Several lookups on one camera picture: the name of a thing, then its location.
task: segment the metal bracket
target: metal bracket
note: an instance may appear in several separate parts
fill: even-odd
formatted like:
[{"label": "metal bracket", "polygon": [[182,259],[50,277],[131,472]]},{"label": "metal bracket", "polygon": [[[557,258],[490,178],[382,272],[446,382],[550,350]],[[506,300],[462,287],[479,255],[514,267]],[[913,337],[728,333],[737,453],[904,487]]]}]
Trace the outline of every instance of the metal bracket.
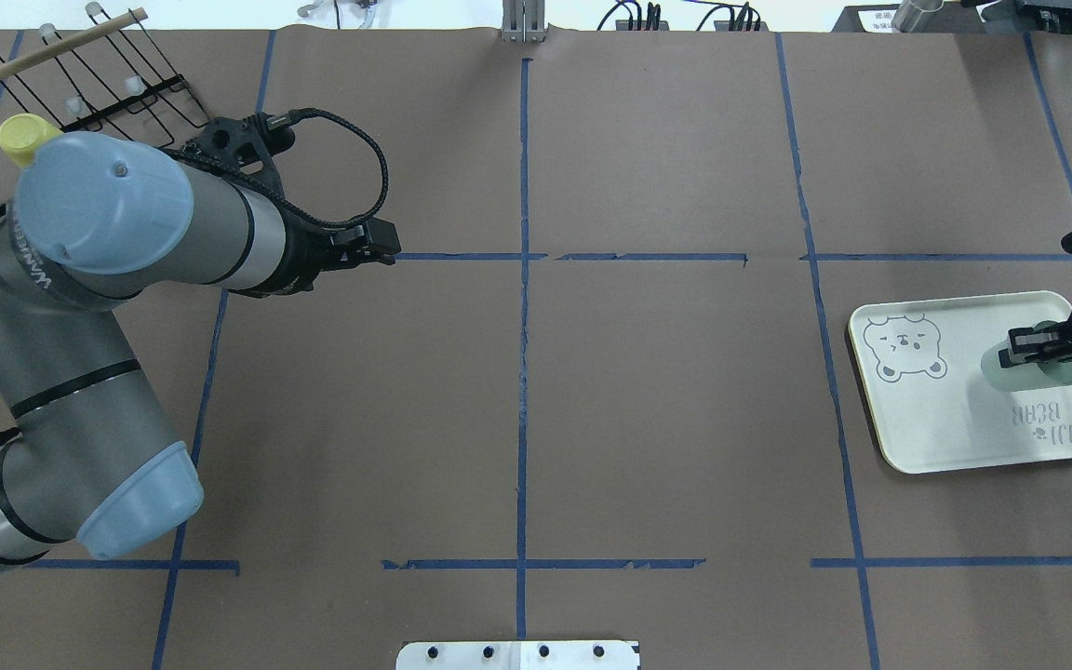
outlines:
[{"label": "metal bracket", "polygon": [[620,640],[412,643],[396,670],[639,670],[639,643]]},{"label": "metal bracket", "polygon": [[[642,25],[632,25],[632,30],[642,31],[647,21],[643,21]],[[614,30],[628,30],[628,27],[626,27],[626,18],[614,18]],[[668,21],[659,21],[659,27],[656,30],[667,31],[671,29],[668,27]]]},{"label": "metal bracket", "polygon": [[503,0],[503,42],[545,42],[545,0]]}]

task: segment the mounting plate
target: mounting plate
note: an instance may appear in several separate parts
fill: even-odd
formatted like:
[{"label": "mounting plate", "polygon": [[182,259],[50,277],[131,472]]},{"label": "mounting plate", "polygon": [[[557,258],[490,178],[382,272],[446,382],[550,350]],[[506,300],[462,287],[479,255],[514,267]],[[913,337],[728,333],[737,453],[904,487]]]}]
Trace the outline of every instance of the mounting plate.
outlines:
[{"label": "mounting plate", "polygon": [[396,670],[639,670],[639,643],[620,640],[412,643]]}]

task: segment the white peg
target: white peg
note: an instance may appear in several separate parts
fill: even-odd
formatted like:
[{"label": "white peg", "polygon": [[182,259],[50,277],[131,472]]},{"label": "white peg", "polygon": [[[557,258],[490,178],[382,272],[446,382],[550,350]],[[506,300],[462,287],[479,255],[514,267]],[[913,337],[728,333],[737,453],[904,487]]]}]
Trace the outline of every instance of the white peg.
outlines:
[{"label": "white peg", "polygon": [[144,77],[139,75],[129,76],[123,80],[123,86],[126,88],[126,92],[132,95],[140,95],[144,93],[146,86],[144,85]]},{"label": "white peg", "polygon": [[81,115],[86,114],[86,103],[81,100],[80,95],[74,95],[65,99],[64,109],[68,109],[69,114],[81,118]]}]

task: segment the metal clamp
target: metal clamp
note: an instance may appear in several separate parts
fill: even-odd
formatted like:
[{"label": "metal clamp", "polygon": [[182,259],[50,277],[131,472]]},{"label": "metal clamp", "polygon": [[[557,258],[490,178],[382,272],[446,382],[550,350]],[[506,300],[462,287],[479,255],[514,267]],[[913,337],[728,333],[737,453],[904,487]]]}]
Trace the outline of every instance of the metal clamp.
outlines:
[{"label": "metal clamp", "polygon": [[503,0],[503,42],[545,42],[545,0]]}]

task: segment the cylindrical container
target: cylindrical container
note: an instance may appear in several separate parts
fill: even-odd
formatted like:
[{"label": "cylindrical container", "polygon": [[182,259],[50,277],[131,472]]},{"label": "cylindrical container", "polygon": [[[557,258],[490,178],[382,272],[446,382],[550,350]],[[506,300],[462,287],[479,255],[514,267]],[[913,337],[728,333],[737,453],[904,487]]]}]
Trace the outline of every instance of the cylindrical container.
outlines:
[{"label": "cylindrical container", "polygon": [[1007,347],[1007,341],[996,344],[987,349],[980,361],[983,378],[986,378],[988,385],[1001,391],[1034,391],[1072,385],[1072,361],[1026,362],[1016,368],[1004,369],[999,364],[999,352]]},{"label": "cylindrical container", "polygon": [[944,0],[905,0],[892,17],[892,27],[900,32],[924,32],[944,4]]}]

